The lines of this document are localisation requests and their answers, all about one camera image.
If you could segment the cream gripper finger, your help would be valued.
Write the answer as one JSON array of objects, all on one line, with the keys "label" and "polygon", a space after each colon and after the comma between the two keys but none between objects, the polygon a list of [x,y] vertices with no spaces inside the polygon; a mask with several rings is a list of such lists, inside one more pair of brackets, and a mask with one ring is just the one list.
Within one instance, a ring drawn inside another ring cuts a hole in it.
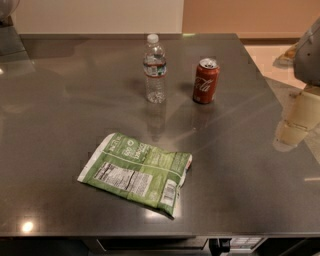
[{"label": "cream gripper finger", "polygon": [[297,146],[307,134],[307,131],[290,126],[284,121],[281,121],[277,127],[277,140],[290,146]]}]

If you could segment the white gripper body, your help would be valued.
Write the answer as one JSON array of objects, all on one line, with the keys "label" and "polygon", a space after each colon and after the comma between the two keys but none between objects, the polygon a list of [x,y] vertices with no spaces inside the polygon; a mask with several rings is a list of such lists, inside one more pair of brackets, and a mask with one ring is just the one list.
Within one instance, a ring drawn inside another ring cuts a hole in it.
[{"label": "white gripper body", "polygon": [[307,85],[295,98],[285,122],[304,131],[312,130],[320,123],[320,87]]}]

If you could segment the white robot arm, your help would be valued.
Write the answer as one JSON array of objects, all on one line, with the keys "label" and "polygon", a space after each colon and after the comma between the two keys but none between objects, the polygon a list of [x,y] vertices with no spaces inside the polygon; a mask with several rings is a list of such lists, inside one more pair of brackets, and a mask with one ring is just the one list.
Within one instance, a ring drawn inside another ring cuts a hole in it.
[{"label": "white robot arm", "polygon": [[296,147],[320,123],[320,18],[300,38],[293,69],[306,86],[292,98],[276,129],[275,141],[284,151]]}]

